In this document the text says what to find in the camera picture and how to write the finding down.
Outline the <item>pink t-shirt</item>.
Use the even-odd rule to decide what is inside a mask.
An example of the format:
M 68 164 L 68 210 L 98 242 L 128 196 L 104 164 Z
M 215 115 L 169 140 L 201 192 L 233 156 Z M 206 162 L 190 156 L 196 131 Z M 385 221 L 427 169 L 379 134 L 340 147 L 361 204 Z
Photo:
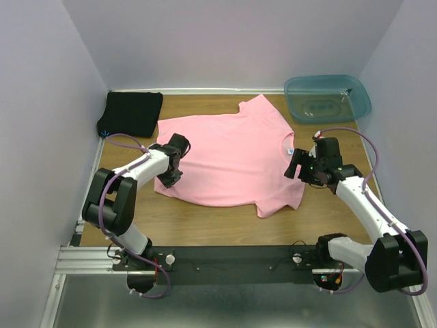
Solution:
M 294 153 L 295 134 L 265 96 L 241 102 L 235 114 L 158 122 L 158 143 L 168 143 L 175 133 L 191 144 L 180 161 L 182 177 L 169 188 L 156 180 L 155 192 L 202 206 L 253 204 L 259 218 L 285 206 L 300 206 L 304 183 L 284 175 Z

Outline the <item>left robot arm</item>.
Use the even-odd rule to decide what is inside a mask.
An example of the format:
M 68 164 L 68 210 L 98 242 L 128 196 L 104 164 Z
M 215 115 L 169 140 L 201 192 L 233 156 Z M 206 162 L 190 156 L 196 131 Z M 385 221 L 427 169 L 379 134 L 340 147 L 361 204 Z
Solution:
M 133 223 L 137 191 L 155 178 L 166 188 L 177 183 L 182 177 L 180 160 L 188 154 L 191 144 L 177 133 L 165 144 L 150 146 L 144 146 L 134 137 L 129 138 L 133 140 L 129 148 L 141 151 L 141 156 L 116 169 L 98 169 L 81 215 L 126 253 L 151 263 L 152 241 Z

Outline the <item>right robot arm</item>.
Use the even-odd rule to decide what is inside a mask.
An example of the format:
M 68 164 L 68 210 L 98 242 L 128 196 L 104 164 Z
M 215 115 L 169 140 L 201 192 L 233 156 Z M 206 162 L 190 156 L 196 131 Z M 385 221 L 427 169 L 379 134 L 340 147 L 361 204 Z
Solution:
M 310 151 L 295 149 L 284 175 L 330 189 L 371 239 L 371 244 L 364 245 L 342 233 L 321 236 L 316 250 L 322 260 L 337 260 L 360 271 L 376 292 L 408 294 L 409 287 L 420 286 L 418 293 L 424 293 L 428 284 L 426 235 L 396 220 L 367 187 L 358 168 L 343 163 L 336 138 L 316 137 Z

